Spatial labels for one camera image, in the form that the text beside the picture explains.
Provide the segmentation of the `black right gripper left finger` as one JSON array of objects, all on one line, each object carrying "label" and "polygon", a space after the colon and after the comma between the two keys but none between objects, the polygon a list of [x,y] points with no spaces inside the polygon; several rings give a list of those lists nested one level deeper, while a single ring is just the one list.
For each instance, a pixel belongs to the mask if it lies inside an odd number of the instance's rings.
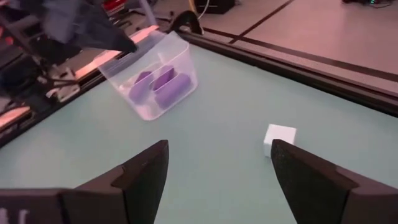
[{"label": "black right gripper left finger", "polygon": [[68,222],[154,223],[168,166],[169,142],[160,140],[104,174],[64,192]]}]

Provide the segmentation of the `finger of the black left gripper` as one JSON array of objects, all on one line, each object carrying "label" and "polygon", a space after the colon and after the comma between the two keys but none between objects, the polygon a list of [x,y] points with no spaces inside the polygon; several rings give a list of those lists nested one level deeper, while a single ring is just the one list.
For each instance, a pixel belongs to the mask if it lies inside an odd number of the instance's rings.
[{"label": "finger of the black left gripper", "polygon": [[109,20],[100,5],[88,1],[79,3],[79,10],[73,22],[73,44],[127,53],[137,50],[136,44]]}]

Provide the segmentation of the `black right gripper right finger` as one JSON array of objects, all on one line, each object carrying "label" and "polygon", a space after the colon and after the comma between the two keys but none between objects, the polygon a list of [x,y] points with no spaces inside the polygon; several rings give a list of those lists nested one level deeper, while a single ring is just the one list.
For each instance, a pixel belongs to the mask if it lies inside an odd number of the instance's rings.
[{"label": "black right gripper right finger", "polygon": [[397,189],[275,139],[271,161],[297,223],[397,224]]}]

